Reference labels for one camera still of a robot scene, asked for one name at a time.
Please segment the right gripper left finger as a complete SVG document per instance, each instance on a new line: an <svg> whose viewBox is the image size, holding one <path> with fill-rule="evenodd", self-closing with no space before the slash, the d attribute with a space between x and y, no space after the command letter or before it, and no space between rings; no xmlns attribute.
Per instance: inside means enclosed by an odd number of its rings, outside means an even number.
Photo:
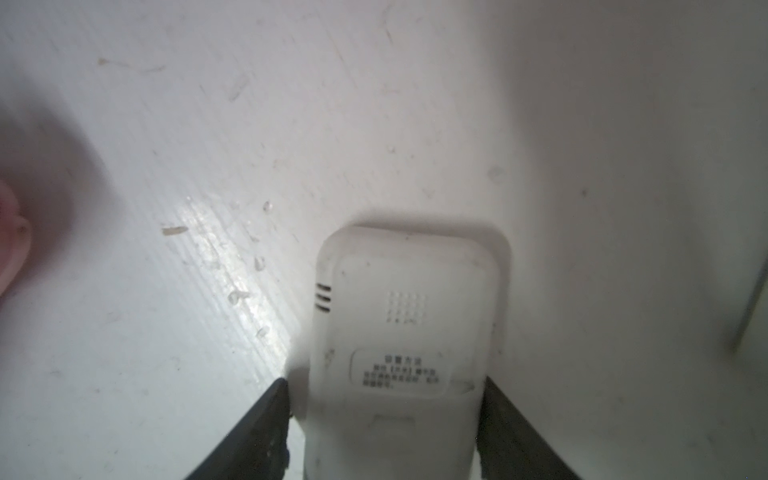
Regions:
<svg viewBox="0 0 768 480"><path fill-rule="evenodd" d="M188 480L282 480L290 463L289 386L275 380Z"/></svg>

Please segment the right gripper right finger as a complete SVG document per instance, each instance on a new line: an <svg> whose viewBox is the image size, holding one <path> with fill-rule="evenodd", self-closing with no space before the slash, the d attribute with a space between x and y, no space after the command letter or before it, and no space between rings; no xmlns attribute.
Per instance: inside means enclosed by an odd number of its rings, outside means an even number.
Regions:
<svg viewBox="0 0 768 480"><path fill-rule="evenodd" d="M490 377L485 381L477 450L483 479L580 479Z"/></svg>

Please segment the white remote grey buttons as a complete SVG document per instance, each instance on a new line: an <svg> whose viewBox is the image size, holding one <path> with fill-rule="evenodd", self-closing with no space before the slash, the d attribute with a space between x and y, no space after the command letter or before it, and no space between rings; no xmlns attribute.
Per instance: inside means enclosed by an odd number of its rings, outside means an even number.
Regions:
<svg viewBox="0 0 768 480"><path fill-rule="evenodd" d="M316 267L309 479L466 479L500 291L466 238L345 227Z"/></svg>

